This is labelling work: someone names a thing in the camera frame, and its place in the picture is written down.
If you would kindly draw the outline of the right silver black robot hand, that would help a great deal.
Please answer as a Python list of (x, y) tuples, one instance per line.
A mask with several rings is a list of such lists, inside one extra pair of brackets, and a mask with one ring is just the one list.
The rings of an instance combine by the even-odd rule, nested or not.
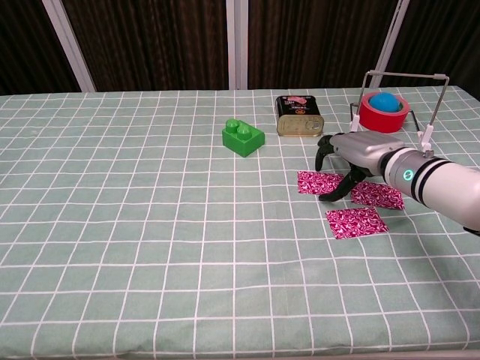
[(319, 195), (319, 201), (336, 202), (344, 198), (367, 177), (380, 176), (384, 155), (404, 147), (404, 142), (372, 130), (325, 135), (317, 143), (315, 170), (319, 172), (325, 156), (336, 154), (349, 163), (350, 171), (330, 193)]

